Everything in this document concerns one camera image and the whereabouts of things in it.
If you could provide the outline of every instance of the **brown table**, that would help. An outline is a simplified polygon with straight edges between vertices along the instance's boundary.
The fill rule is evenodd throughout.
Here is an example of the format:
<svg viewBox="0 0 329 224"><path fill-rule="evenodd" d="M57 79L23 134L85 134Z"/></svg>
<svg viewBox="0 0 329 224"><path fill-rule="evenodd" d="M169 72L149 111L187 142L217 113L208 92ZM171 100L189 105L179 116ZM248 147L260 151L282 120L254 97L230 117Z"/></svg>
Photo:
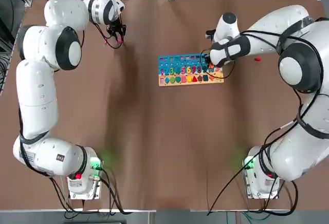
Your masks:
<svg viewBox="0 0 329 224"><path fill-rule="evenodd" d="M125 3L125 45L115 51L105 46L89 24L79 67L55 74L60 117L52 132L89 145L100 155L114 151L113 168L125 209L206 210L207 182L212 204L248 150L296 115L298 101L280 79L275 54L263 55L261 62L253 57L240 59L224 84L167 88L158 86L157 57L208 48L205 31L215 28L227 11L237 15L239 28L244 30L270 11L294 4L303 5L317 18L323 16L322 5L316 0ZM44 25L44 5L45 0L34 0L23 24ZM61 206L49 180L12 155L19 132L18 61L15 52L0 97L0 209L58 209ZM269 117L274 106L280 111ZM297 180L298 209L329 209L328 171L325 160ZM250 206L257 209L260 202L251 201ZM102 192L102 200L86 203L86 208L108 209L107 191ZM286 193L269 208L289 209ZM247 209L241 176L223 193L215 209Z"/></svg>

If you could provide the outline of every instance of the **white robotic arm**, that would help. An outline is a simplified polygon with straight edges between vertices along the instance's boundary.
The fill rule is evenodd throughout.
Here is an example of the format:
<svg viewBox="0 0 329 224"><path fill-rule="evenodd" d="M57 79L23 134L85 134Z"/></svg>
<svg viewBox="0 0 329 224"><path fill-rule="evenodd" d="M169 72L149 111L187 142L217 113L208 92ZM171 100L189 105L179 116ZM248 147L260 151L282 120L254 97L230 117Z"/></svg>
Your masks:
<svg viewBox="0 0 329 224"><path fill-rule="evenodd" d="M265 150L253 147L244 160L247 163L259 153L245 173L249 198L266 199L270 192L273 198L279 187L277 177L295 180L329 154L329 50L325 39L328 32L329 21L312 20L301 6L271 12L242 33L235 15L224 14L216 31L207 31L213 40L208 63L222 67L245 55L276 50L282 79L293 89L309 94L300 110L305 113L294 121L294 127Z"/></svg>
<svg viewBox="0 0 329 224"><path fill-rule="evenodd" d="M97 23L114 24L115 33L124 36L119 19L124 5L118 5L121 3L118 0L93 3L99 6L87 7L81 0L50 0L44 10L47 26L25 26L17 37L22 59L16 69L21 130L13 154L44 175L67 176L74 199L99 198L96 195L99 182L94 178L99 174L96 168L101 167L101 162L92 148L51 136L49 131L58 120L53 74L58 69L78 67L81 45L76 31L85 29L92 14L102 14Z"/></svg>

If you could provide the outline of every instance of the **wooden puzzle board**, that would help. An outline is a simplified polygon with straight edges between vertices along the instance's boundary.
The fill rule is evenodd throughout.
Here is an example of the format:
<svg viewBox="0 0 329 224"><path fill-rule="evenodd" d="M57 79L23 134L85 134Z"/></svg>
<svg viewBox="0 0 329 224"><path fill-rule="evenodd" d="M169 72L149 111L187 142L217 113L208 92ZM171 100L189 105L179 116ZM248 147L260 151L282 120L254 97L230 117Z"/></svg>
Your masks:
<svg viewBox="0 0 329 224"><path fill-rule="evenodd" d="M207 66L206 54L165 55L158 58L159 86L223 83L221 68Z"/></svg>

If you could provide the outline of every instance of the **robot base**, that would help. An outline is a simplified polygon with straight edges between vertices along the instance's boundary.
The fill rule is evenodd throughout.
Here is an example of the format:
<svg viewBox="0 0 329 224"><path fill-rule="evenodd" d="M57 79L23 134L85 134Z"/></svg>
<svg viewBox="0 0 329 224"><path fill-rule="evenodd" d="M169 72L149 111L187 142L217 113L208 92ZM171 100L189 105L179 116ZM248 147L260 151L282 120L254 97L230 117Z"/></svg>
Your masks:
<svg viewBox="0 0 329 224"><path fill-rule="evenodd" d="M87 152L87 165L81 178L72 180L66 177L70 199L92 200L100 199L101 196L101 171L95 168L103 167L103 163L92 148L85 147L85 150Z"/></svg>
<svg viewBox="0 0 329 224"><path fill-rule="evenodd" d="M253 156L248 156L243 162L244 166ZM243 170L246 194L249 199L268 199L274 179L268 177L260 169L257 158L249 163L248 169ZM270 199L278 198L279 179L275 181Z"/></svg>

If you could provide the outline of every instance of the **label sticker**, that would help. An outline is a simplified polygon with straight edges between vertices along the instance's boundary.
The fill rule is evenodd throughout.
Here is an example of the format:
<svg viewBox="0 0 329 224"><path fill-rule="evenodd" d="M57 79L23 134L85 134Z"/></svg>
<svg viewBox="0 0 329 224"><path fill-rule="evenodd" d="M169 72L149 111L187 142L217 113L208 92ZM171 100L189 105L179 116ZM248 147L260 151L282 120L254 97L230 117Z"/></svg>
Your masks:
<svg viewBox="0 0 329 224"><path fill-rule="evenodd" d="M64 161L64 158L65 158L65 156L63 156L61 154L57 154L57 156L56 156L56 160L61 161L61 162Z"/></svg>
<svg viewBox="0 0 329 224"><path fill-rule="evenodd" d="M81 180L76 180L76 181L70 180L70 187L81 187L81 186L82 186Z"/></svg>
<svg viewBox="0 0 329 224"><path fill-rule="evenodd" d="M26 153L27 159L29 160L30 164L34 165L35 153L28 152L28 151L25 151L25 153ZM20 149L20 157L23 158L21 149Z"/></svg>

